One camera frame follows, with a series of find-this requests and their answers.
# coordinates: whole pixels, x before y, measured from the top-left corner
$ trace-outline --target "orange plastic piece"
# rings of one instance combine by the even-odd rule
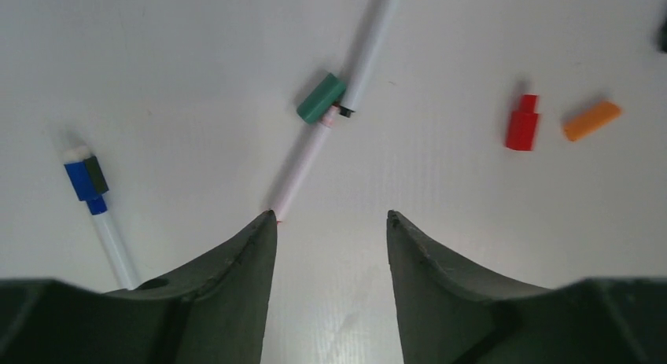
[[[568,140],[575,142],[592,134],[619,116],[621,116],[621,108],[609,101],[604,101],[567,122],[563,126],[563,132],[565,132]]]

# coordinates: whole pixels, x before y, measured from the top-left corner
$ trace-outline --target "white table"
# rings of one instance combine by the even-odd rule
[[[0,276],[116,284],[58,158],[96,152],[143,280],[257,214],[370,0],[0,0]],[[279,227],[263,362],[400,363],[385,214],[543,286],[667,274],[667,0],[404,0]],[[536,149],[503,147],[518,85]],[[578,143],[564,116],[624,115]]]

